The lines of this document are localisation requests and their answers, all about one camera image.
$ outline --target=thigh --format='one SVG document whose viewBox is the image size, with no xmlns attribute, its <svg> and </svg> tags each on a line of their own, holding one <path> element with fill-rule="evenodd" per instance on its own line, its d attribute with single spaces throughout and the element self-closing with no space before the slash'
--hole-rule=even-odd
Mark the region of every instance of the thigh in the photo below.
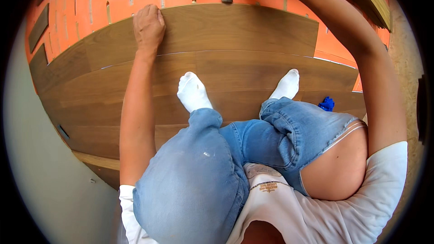
<svg viewBox="0 0 434 244">
<path fill-rule="evenodd" d="M 159 243 L 224 243 L 248 193 L 211 109 L 193 111 L 188 128 L 151 159 L 133 191 L 134 215 Z"/>
</svg>

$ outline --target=blue jeans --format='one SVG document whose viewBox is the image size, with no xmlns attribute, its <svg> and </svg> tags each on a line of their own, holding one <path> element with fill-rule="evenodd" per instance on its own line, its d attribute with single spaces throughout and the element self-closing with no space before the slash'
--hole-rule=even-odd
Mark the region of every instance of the blue jeans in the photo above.
<svg viewBox="0 0 434 244">
<path fill-rule="evenodd" d="M 203 108 L 151 159 L 133 190 L 134 215 L 160 244 L 225 243 L 249 195 L 245 163 L 279 171 L 304 195 L 300 171 L 357 118 L 286 97 L 265 101 L 260 120 L 233 122 Z"/>
</svg>

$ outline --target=brown wood floor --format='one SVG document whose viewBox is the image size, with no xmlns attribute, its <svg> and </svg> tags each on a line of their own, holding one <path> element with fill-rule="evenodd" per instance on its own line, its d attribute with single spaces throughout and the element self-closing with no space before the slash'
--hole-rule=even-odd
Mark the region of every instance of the brown wood floor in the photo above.
<svg viewBox="0 0 434 244">
<path fill-rule="evenodd" d="M 295 100 L 335 101 L 336 112 L 365 115 L 362 93 L 351 92 L 358 71 L 315 59 L 318 23 L 250 5 L 203 4 L 162 10 L 167 32 L 155 63 L 157 148 L 181 128 L 189 113 L 176 96 L 179 78 L 198 75 L 224 119 L 257 119 L 260 105 L 292 68 L 300 72 Z M 42 104 L 78 152 L 119 159 L 119 123 L 136 44 L 132 19 L 111 24 L 70 47 L 50 65 L 40 48 L 30 70 Z M 87 164 L 117 188 L 118 171 Z"/>
</svg>

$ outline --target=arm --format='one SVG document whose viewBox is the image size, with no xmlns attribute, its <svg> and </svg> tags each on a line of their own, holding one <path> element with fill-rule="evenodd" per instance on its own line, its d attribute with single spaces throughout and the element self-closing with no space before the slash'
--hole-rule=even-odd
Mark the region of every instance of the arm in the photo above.
<svg viewBox="0 0 434 244">
<path fill-rule="evenodd" d="M 359 67 L 369 119 L 368 156 L 407 140 L 403 99 L 394 67 L 380 38 L 345 0 L 300 0 L 350 51 Z"/>
<path fill-rule="evenodd" d="M 122 106 L 119 136 L 121 185 L 135 185 L 155 155 L 152 69 L 166 29 L 155 5 L 139 10 L 133 18 L 133 27 L 138 50 Z"/>
</svg>

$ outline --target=white t-shirt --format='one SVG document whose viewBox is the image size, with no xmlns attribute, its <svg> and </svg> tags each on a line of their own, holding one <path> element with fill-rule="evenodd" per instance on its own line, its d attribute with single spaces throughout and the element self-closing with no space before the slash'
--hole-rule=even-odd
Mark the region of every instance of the white t-shirt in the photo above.
<svg viewBox="0 0 434 244">
<path fill-rule="evenodd" d="M 286 243 L 374 243 L 392 217 L 404 188 L 407 142 L 390 145 L 366 161 L 365 180 L 344 201 L 303 196 L 273 169 L 244 166 L 250 182 L 247 202 L 226 244 L 239 244 L 252 221 L 266 221 Z M 122 222 L 129 243 L 158 244 L 140 227 L 133 213 L 133 186 L 120 186 Z"/>
</svg>

